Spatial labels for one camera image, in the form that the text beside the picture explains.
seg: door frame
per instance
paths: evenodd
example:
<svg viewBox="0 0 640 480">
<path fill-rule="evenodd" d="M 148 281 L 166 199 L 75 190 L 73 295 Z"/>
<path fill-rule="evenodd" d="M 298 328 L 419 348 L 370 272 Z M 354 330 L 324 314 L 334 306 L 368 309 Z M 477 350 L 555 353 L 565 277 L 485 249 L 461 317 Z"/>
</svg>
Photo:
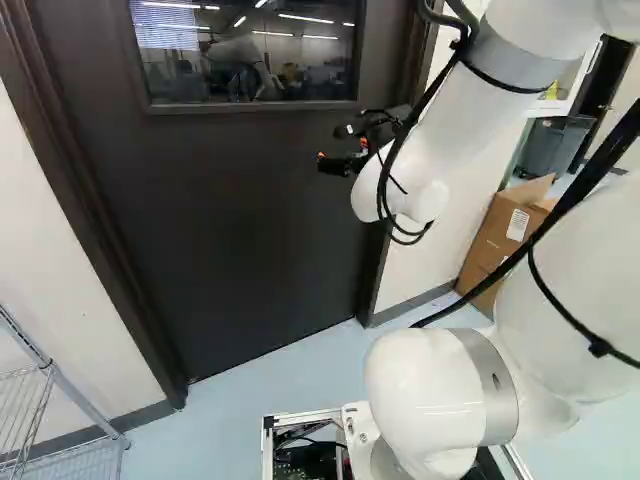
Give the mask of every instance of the door frame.
<svg viewBox="0 0 640 480">
<path fill-rule="evenodd" d="M 189 385 L 186 370 L 171 338 L 161 328 L 157 307 L 139 280 L 90 168 L 46 52 L 40 48 L 29 3 L 0 0 L 0 75 L 36 158 L 98 278 L 167 400 L 174 409 L 182 409 Z M 435 3 L 442 8 L 441 0 Z M 416 92 L 425 88 L 437 27 L 424 25 L 416 18 L 415 8 L 408 9 L 404 41 L 409 47 L 399 56 L 400 88 L 393 99 L 395 104 L 412 102 Z M 354 299 L 356 316 L 365 326 L 373 315 L 388 245 L 382 222 L 369 225 L 361 287 Z"/>
</svg>

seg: black cable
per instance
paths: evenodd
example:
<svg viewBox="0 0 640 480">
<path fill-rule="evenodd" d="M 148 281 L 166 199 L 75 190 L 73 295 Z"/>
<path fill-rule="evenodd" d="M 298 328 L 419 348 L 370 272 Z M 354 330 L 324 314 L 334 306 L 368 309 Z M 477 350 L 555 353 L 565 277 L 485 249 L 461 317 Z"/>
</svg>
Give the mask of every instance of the black cable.
<svg viewBox="0 0 640 480">
<path fill-rule="evenodd" d="M 562 304 L 562 302 L 558 300 L 558 298 L 553 294 L 551 289 L 542 279 L 542 275 L 540 275 L 540 271 L 538 270 L 533 254 L 533 245 L 531 246 L 531 248 L 529 248 L 527 260 L 529 264 L 529 270 L 531 271 L 531 276 L 533 277 L 533 281 L 536 283 L 542 294 L 547 298 L 553 308 L 555 308 L 558 313 L 562 315 L 562 317 L 567 321 L 567 323 L 575 328 L 578 333 L 589 342 L 589 352 L 591 352 L 594 357 L 602 358 L 605 355 L 611 355 L 631 367 L 640 369 L 639 361 L 617 350 L 613 345 L 611 345 L 611 342 L 602 338 L 597 333 L 589 330 L 589 328 L 587 328 L 584 323 L 574 317 L 571 312 L 569 312 L 569 310 L 567 310 L 567 308 Z"/>
<path fill-rule="evenodd" d="M 429 315 L 411 325 L 411 328 L 422 328 L 429 323 L 435 322 L 447 315 L 461 309 L 478 295 L 484 293 L 494 283 L 504 277 L 516 264 L 524 258 L 529 250 L 535 245 L 558 220 L 560 220 L 569 210 L 580 203 L 600 181 L 605 177 L 613 166 L 620 160 L 622 155 L 633 144 L 640 133 L 640 99 L 637 99 L 629 111 L 622 117 L 615 128 L 602 142 L 596 150 L 591 160 L 587 162 L 582 171 L 562 195 L 555 208 L 549 213 L 540 227 L 535 230 L 529 239 L 523 243 L 509 258 L 507 258 L 498 268 L 478 285 L 467 292 L 462 298 L 452 303 L 448 307 Z M 621 352 L 611 354 L 619 360 L 628 362 L 629 358 L 621 358 Z"/>
<path fill-rule="evenodd" d="M 317 445 L 334 445 L 336 447 L 340 447 L 340 448 L 344 448 L 345 450 L 348 450 L 347 446 L 344 443 L 339 443 L 339 442 L 332 442 L 332 441 L 325 441 L 325 440 L 314 440 L 313 438 L 309 438 L 309 437 L 295 437 L 295 438 L 290 438 L 289 441 L 293 442 L 293 441 L 298 441 L 298 440 L 306 440 L 307 442 L 313 443 L 313 444 L 317 444 Z M 280 451 L 282 450 L 283 447 L 278 447 L 276 448 L 275 451 Z"/>
<path fill-rule="evenodd" d="M 418 120 L 420 118 L 420 114 L 425 109 L 425 107 L 429 104 L 429 102 L 434 97 L 434 95 L 437 93 L 437 91 L 440 89 L 440 87 L 444 83 L 444 80 L 449 75 L 449 72 L 451 72 L 453 67 L 460 60 L 462 53 L 463 53 L 463 51 L 460 50 L 460 49 L 457 49 L 457 50 L 454 51 L 453 55 L 449 59 L 449 62 L 447 62 L 447 65 L 438 74 L 438 76 L 431 83 L 429 88 L 427 88 L 427 90 L 424 93 L 424 95 L 422 95 L 422 97 L 420 98 L 420 100 L 418 101 L 416 106 L 413 108 L 413 110 L 411 111 L 411 113 L 409 114 L 407 119 L 403 122 L 401 128 L 398 130 L 398 132 L 396 134 L 396 138 L 395 138 L 393 144 L 391 145 L 391 149 L 389 150 L 389 153 L 387 155 L 386 161 L 384 162 L 384 165 L 382 166 L 382 170 L 381 170 L 380 176 L 378 178 L 378 186 L 377 186 L 377 189 L 376 189 L 376 208 L 377 208 L 377 211 L 378 211 L 378 218 L 380 218 L 381 220 L 384 219 L 385 217 L 387 218 L 388 225 L 389 225 L 387 231 L 388 231 L 389 237 L 394 242 L 396 242 L 396 243 L 398 243 L 400 245 L 408 246 L 408 245 L 415 245 L 416 243 L 418 243 L 424 237 L 424 235 L 427 233 L 427 231 L 431 228 L 431 225 L 433 224 L 433 222 L 427 223 L 419 231 L 410 231 L 410 230 L 407 230 L 407 229 L 403 228 L 394 219 L 394 214 L 391 212 L 391 209 L 390 209 L 388 201 L 387 201 L 387 196 L 386 196 L 387 182 L 388 182 L 389 177 L 391 175 L 391 168 L 393 167 L 393 164 L 394 164 L 396 158 L 398 157 L 398 153 L 400 152 L 400 149 L 402 148 L 402 145 L 404 144 L 405 140 L 409 136 L 409 133 L 411 132 L 411 129 L 418 122 Z M 411 240 L 401 240 L 401 239 L 397 238 L 393 234 L 394 228 L 397 229 L 402 234 L 410 236 L 410 237 L 414 237 L 414 238 L 411 239 Z"/>
<path fill-rule="evenodd" d="M 432 22 L 445 27 L 453 27 L 460 30 L 460 41 L 464 42 L 469 37 L 469 26 L 457 17 L 443 15 L 431 8 L 429 0 L 418 0 L 418 13 L 425 22 Z"/>
<path fill-rule="evenodd" d="M 376 153 L 375 155 L 378 157 L 378 162 L 380 162 L 380 166 L 384 167 L 384 160 L 382 160 L 382 156 L 380 155 L 380 148 L 376 148 L 373 143 L 371 142 L 371 139 L 369 138 L 369 136 L 365 133 L 364 135 L 365 140 L 367 141 L 367 145 L 369 146 L 369 150 L 373 151 L 375 149 Z M 402 185 L 400 185 L 400 183 L 393 178 L 392 175 L 389 175 L 389 180 L 391 180 L 393 182 L 393 184 L 398 187 L 398 190 L 400 190 L 403 194 L 408 195 L 408 192 L 402 188 Z"/>
<path fill-rule="evenodd" d="M 400 125 L 400 128 L 396 133 L 396 138 L 391 145 L 391 149 L 389 151 L 389 154 L 387 155 L 386 161 L 382 165 L 380 176 L 378 178 L 378 185 L 376 188 L 376 209 L 378 218 L 386 222 L 387 233 L 391 240 L 405 246 L 415 245 L 416 243 L 418 243 L 431 228 L 433 222 L 427 223 L 422 229 L 418 231 L 407 230 L 406 228 L 398 224 L 393 212 L 391 212 L 391 208 L 389 207 L 389 203 L 387 200 L 387 184 L 389 179 L 391 178 L 391 168 L 393 167 L 393 164 L 398 157 L 398 153 L 400 152 L 402 145 L 409 136 L 411 129 L 418 123 L 421 113 L 438 92 L 444 80 L 447 78 L 456 63 L 462 59 L 466 48 L 469 45 L 469 26 L 459 18 L 435 12 L 429 6 L 428 0 L 418 0 L 418 13 L 425 22 L 433 22 L 438 25 L 449 26 L 458 29 L 460 31 L 460 38 L 455 45 L 452 45 L 452 48 L 454 48 L 454 53 L 447 62 L 447 65 L 438 74 L 429 88 L 427 88 L 418 103 L 411 110 L 409 116 Z M 398 230 L 403 235 L 412 238 L 409 240 L 399 239 L 394 235 L 394 230 Z"/>
<path fill-rule="evenodd" d="M 476 17 L 471 10 L 465 5 L 463 0 L 447 0 L 447 3 L 451 7 L 451 10 L 456 12 L 456 15 L 460 17 L 471 31 L 469 33 L 469 41 L 473 43 L 473 40 L 480 33 L 480 21 L 478 17 Z"/>
</svg>

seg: door window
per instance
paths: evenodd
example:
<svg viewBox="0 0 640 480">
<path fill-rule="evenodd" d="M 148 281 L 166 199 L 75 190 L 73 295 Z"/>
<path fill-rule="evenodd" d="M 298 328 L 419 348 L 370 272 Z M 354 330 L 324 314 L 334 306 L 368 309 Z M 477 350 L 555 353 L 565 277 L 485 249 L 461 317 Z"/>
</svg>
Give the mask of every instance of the door window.
<svg viewBox="0 0 640 480">
<path fill-rule="evenodd" d="M 359 0 L 131 0 L 151 103 L 355 100 Z"/>
</svg>

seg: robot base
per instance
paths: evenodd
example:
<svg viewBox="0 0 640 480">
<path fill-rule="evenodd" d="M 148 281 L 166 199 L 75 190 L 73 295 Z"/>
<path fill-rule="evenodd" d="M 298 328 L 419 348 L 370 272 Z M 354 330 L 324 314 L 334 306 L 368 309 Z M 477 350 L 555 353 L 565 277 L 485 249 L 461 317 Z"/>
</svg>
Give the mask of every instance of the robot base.
<svg viewBox="0 0 640 480">
<path fill-rule="evenodd" d="M 350 403 L 342 407 L 342 423 L 355 478 L 416 480 L 407 473 L 389 444 L 380 436 L 368 402 Z M 477 449 L 471 448 L 443 452 L 426 459 L 425 461 L 433 464 L 438 473 L 418 480 L 459 479 L 473 467 L 476 453 Z"/>
</svg>

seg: white robotic arm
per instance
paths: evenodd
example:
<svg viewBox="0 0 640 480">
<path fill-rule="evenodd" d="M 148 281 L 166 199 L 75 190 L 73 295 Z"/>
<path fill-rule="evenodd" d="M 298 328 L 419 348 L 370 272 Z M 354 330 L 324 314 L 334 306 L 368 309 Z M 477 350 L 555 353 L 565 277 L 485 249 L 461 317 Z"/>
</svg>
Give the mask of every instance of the white robotic arm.
<svg viewBox="0 0 640 480">
<path fill-rule="evenodd" d="M 436 219 L 454 169 L 523 115 L 602 33 L 636 40 L 639 26 L 637 0 L 493 0 L 466 61 L 453 68 L 402 145 L 391 174 L 407 194 L 387 183 L 391 212 L 421 224 Z M 379 220 L 380 172 L 379 163 L 368 162 L 353 187 L 352 207 L 364 222 Z"/>
<path fill-rule="evenodd" d="M 493 0 L 466 61 L 453 68 L 400 149 L 391 174 L 407 194 L 387 184 L 391 213 L 420 223 L 437 219 L 452 170 L 522 115 L 603 32 L 637 41 L 640 1 Z M 354 211 L 366 222 L 379 219 L 380 172 L 378 162 L 368 162 L 352 191 Z M 459 479 L 477 446 L 565 430 L 578 421 L 581 405 L 637 387 L 638 366 L 589 351 L 585 335 L 552 306 L 532 272 L 585 329 L 639 359 L 639 207 L 636 174 L 571 210 L 505 281 L 494 327 L 406 329 L 376 342 L 365 366 L 375 427 L 366 428 L 379 431 L 379 448 L 366 467 L 352 456 L 356 476 Z M 390 456 L 394 468 L 380 467 Z"/>
</svg>

